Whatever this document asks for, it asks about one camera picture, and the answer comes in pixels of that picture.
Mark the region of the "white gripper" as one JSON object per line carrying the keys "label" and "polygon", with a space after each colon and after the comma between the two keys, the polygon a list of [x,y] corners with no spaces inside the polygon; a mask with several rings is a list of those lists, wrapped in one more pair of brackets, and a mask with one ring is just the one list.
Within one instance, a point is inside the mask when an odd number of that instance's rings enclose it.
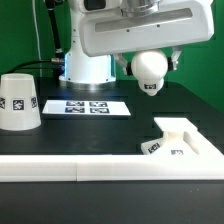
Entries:
{"label": "white gripper", "polygon": [[80,42],[89,56],[113,55],[126,76],[126,52],[172,47],[168,70],[175,71],[182,47],[209,40],[214,34],[213,0],[160,0],[148,15],[127,16],[123,0],[106,0],[108,6],[84,9],[79,22]]}

